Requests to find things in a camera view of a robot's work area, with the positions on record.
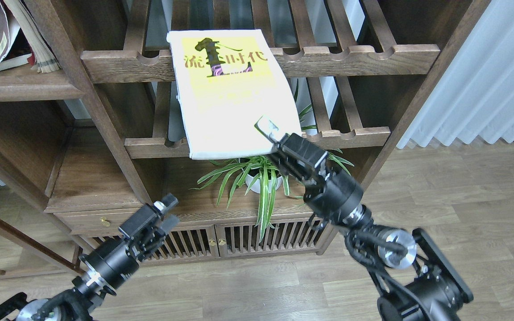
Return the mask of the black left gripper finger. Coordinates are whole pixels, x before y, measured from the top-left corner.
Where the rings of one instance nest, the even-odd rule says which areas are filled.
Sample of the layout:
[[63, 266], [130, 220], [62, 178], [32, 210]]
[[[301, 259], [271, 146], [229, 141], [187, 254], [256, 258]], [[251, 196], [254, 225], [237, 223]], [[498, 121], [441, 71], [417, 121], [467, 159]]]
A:
[[145, 204], [120, 225], [119, 231], [124, 239], [149, 238], [155, 232], [161, 234], [161, 222], [171, 215], [169, 211], [178, 203], [178, 199], [169, 193], [153, 205]]
[[161, 234], [169, 235], [172, 229], [180, 222], [179, 218], [173, 214], [167, 215], [161, 222]]

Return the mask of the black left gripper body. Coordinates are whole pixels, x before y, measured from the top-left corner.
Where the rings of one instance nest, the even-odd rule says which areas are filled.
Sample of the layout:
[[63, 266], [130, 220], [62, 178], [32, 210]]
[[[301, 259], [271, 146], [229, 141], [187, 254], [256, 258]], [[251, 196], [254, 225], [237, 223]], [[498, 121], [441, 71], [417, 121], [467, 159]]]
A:
[[168, 231], [147, 228], [134, 236], [109, 239], [93, 252], [81, 255], [88, 267], [80, 278], [80, 288], [119, 288], [163, 245]]

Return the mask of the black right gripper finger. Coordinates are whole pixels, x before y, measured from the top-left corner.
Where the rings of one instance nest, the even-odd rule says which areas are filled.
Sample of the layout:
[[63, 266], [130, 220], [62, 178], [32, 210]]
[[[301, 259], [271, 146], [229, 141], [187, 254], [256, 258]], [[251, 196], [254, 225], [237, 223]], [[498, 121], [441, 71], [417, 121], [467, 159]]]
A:
[[283, 133], [268, 117], [255, 128], [272, 144], [270, 161], [280, 172], [326, 172], [327, 152], [296, 133]]

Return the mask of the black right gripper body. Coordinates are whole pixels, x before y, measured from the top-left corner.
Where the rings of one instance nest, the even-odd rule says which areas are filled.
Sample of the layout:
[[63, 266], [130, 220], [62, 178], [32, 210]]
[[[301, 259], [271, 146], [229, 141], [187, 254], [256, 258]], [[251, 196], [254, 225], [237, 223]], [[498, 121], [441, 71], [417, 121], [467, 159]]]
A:
[[326, 160], [326, 156], [308, 160], [285, 156], [280, 164], [282, 173], [304, 185], [303, 201], [318, 217], [325, 221], [362, 221], [362, 187], [349, 173], [328, 166]]

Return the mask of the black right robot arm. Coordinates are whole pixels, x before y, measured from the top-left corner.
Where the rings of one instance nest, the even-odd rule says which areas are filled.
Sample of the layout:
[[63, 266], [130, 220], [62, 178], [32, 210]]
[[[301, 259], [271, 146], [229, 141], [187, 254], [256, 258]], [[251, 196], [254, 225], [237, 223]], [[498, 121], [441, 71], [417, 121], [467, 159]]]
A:
[[362, 203], [363, 188], [354, 177], [327, 163], [328, 152], [295, 133], [282, 132], [263, 116], [255, 128], [269, 140], [270, 161], [305, 187], [311, 224], [334, 226], [349, 255], [369, 273], [379, 294], [383, 321], [458, 321], [458, 311], [474, 299], [472, 290], [422, 228], [374, 222]]

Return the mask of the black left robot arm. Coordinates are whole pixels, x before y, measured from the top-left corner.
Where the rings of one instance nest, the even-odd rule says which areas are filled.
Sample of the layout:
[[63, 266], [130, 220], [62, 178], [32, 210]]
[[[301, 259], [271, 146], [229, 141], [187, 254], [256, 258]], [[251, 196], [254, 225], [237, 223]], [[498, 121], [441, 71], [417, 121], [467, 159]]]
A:
[[17, 321], [91, 321], [91, 313], [138, 270], [139, 264], [155, 254], [166, 236], [179, 223], [169, 214], [178, 199], [167, 194], [153, 205], [145, 204], [132, 214], [119, 230], [118, 240], [110, 239], [80, 260], [87, 271], [75, 277], [73, 287], [49, 299], [28, 301], [24, 292], [0, 304], [0, 321], [15, 310]]

